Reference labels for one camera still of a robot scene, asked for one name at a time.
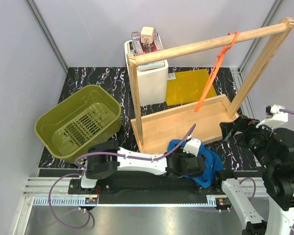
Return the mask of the blue tank top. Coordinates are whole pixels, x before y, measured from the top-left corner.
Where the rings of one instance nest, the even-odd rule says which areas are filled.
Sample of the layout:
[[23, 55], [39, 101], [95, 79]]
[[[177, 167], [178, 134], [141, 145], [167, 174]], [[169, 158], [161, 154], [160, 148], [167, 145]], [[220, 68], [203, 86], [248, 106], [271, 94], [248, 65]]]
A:
[[[171, 140], [169, 142], [167, 151], [168, 152], [171, 151], [172, 153], [183, 153], [183, 146], [185, 142], [186, 141], [181, 141], [181, 140]], [[204, 144], [201, 144], [201, 147], [197, 156], [201, 156], [202, 158], [205, 159], [205, 166], [206, 166], [205, 172], [198, 177], [190, 177], [190, 176], [184, 176], [184, 177], [193, 179], [197, 185], [200, 185], [203, 188], [208, 188], [211, 186], [215, 178], [215, 173], [219, 170], [224, 169], [221, 158], [216, 152], [210, 150]]]

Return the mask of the orange plastic hanger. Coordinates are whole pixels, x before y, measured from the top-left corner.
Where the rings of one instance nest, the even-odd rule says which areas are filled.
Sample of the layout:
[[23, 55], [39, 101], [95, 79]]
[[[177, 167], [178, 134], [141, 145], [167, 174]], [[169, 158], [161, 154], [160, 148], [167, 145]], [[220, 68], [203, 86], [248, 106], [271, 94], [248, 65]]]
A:
[[234, 34], [234, 38], [233, 38], [231, 44], [223, 46], [221, 48], [221, 51], [217, 55], [216, 62], [214, 64], [214, 66], [213, 66], [213, 68], [211, 70], [211, 73], [209, 75], [209, 78], [208, 78], [208, 80], [206, 82], [206, 85], [204, 87], [202, 95], [201, 95], [199, 101], [197, 102], [196, 106], [194, 107], [194, 112], [198, 112], [201, 109], [201, 107], [202, 107], [202, 105], [203, 105], [203, 103], [204, 103], [204, 101], [205, 101], [205, 99], [206, 99], [212, 85], [213, 85], [213, 82], [214, 82], [214, 80], [215, 80], [215, 78], [217, 76], [217, 73], [218, 73], [219, 69], [221, 68], [222, 62], [224, 60], [224, 57], [225, 57], [227, 51], [230, 50], [233, 47], [233, 45], [235, 44], [238, 36], [239, 36], [239, 31], [236, 31], [235, 34]]

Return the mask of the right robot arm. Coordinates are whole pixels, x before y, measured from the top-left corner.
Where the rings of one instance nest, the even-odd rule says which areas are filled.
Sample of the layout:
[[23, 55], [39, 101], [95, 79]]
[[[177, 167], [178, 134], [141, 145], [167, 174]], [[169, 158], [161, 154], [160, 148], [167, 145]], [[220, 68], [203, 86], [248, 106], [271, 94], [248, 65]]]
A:
[[238, 215], [244, 235], [294, 235], [294, 131], [240, 116], [220, 123], [224, 141], [239, 138], [235, 144], [246, 147], [262, 167], [262, 180], [269, 199], [269, 217], [264, 220], [241, 191], [233, 170], [219, 170], [213, 190], [226, 194]]

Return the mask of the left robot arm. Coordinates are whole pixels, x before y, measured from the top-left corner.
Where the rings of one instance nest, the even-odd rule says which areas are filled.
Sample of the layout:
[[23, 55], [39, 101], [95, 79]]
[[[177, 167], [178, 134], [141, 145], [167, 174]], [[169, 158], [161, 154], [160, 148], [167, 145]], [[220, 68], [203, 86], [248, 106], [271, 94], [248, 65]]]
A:
[[146, 154], [119, 147], [109, 140], [88, 149], [87, 163], [79, 182], [79, 188], [86, 194], [96, 189], [97, 181], [117, 171], [141, 171], [169, 178], [184, 176], [199, 177], [207, 166], [206, 155], [199, 139], [181, 142], [172, 140], [165, 154]]

